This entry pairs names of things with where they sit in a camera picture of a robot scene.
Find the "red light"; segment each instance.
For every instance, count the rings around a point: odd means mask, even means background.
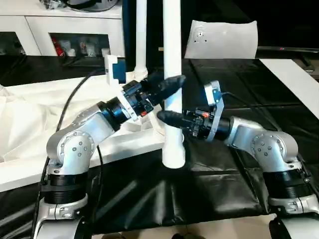
[[[207,113],[207,112],[202,113],[202,116],[203,116],[204,118],[208,118],[208,117],[209,117],[209,113]]]

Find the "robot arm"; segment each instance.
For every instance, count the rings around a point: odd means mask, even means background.
[[[282,219],[279,225],[285,225],[292,238],[300,233],[296,234],[297,224],[316,225],[319,228],[319,220],[308,216],[311,213],[319,215],[319,202],[297,158],[298,145],[295,139],[282,131],[266,130],[250,120],[223,118],[221,113],[224,103],[218,82],[205,86],[205,92],[211,111],[196,109],[194,112],[184,111],[183,114],[161,111],[158,112],[158,118],[171,126],[184,129],[191,137],[208,142],[214,138],[222,140],[227,146],[254,157],[263,170],[269,192],[268,203]],[[300,218],[291,218],[297,215],[307,217],[301,223]]]
[[[184,76],[176,76],[159,84],[132,81],[117,97],[81,112],[71,125],[52,135],[47,143],[50,162],[41,188],[44,198],[39,202],[34,239],[91,238],[85,218],[86,180],[97,145],[128,119],[137,120],[152,111],[182,87],[184,80]]]

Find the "white cloth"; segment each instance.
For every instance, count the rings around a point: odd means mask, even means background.
[[[258,46],[257,22],[230,24],[193,20],[185,58],[253,59]]]

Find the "table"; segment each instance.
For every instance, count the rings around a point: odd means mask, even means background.
[[[99,65],[96,63],[95,66],[86,68],[74,65],[70,68],[54,64],[55,61],[56,58],[27,57],[24,63],[13,68],[0,68],[0,84],[14,85],[80,77]],[[286,64],[290,69],[280,68],[274,72],[286,72],[287,79],[300,73],[295,68],[297,66],[291,65],[289,61],[184,60],[183,73],[187,76],[187,81],[183,89],[183,107],[190,110],[207,107],[202,84],[219,80],[222,91],[233,92],[262,109],[296,139],[299,151],[319,185],[316,98],[312,96],[315,103],[309,106],[312,113],[264,64],[270,69]],[[23,73],[23,78],[21,69],[28,69]],[[305,73],[297,80],[303,82],[309,78]],[[308,98],[299,97],[309,104]],[[245,105],[226,97],[224,101],[224,115],[255,120],[264,127],[271,128],[263,118],[252,113]],[[271,213],[267,205],[268,193],[262,172],[250,155],[228,148],[219,141],[206,143],[186,137],[184,145],[186,165],[181,169],[165,168],[161,163],[160,150],[104,165],[104,190],[94,233],[105,234]],[[90,180],[98,172],[98,168],[90,169]],[[15,238],[23,238],[30,234],[36,194],[36,184],[0,193],[0,237],[15,235]]]

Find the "white vertical pipe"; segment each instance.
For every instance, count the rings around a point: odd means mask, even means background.
[[[146,26],[147,26],[147,0],[136,2],[136,65],[135,75],[147,76],[146,68]]]
[[[180,0],[163,0],[164,77],[181,75]],[[181,89],[165,101],[165,110],[181,113]],[[182,130],[165,125],[163,164],[181,168],[185,164]]]

